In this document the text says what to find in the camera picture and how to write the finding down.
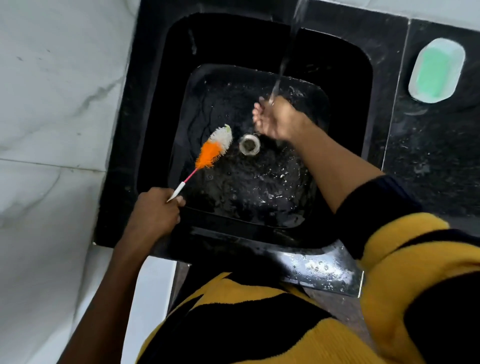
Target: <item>green soap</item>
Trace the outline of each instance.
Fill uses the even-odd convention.
[[[418,91],[439,97],[450,72],[450,57],[436,48],[426,48],[417,78]]]

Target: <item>sink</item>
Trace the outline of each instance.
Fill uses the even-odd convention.
[[[259,35],[276,34],[255,51]],[[193,171],[210,133],[225,123],[234,142],[213,168],[183,190],[187,208],[176,234],[288,248],[333,243],[333,215],[288,143],[260,136],[256,156],[238,141],[254,133],[251,109],[275,83],[288,38],[284,24],[197,13],[170,27],[158,72],[137,176],[137,191],[175,188]],[[372,88],[363,51],[338,37],[301,29],[280,94],[340,144],[360,154]]]

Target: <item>cleaning brush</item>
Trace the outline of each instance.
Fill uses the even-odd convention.
[[[225,126],[221,128],[216,128],[204,145],[202,145],[202,149],[200,149],[200,155],[195,162],[195,170],[190,173],[190,176],[188,176],[183,182],[180,182],[179,186],[173,192],[168,201],[177,197],[187,181],[195,174],[195,172],[205,167],[213,167],[213,164],[227,152],[230,144],[232,144],[232,130],[230,127],[225,124]]]

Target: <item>striped sweater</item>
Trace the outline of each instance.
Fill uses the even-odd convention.
[[[137,363],[476,361],[480,239],[424,212],[388,176],[352,192],[335,219],[367,275],[361,306],[376,351],[303,290],[234,271],[175,307]]]

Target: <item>sleeve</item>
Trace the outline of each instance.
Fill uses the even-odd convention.
[[[471,362],[480,239],[425,212],[389,176],[357,188],[335,219],[366,272],[360,301],[379,353],[400,363]]]

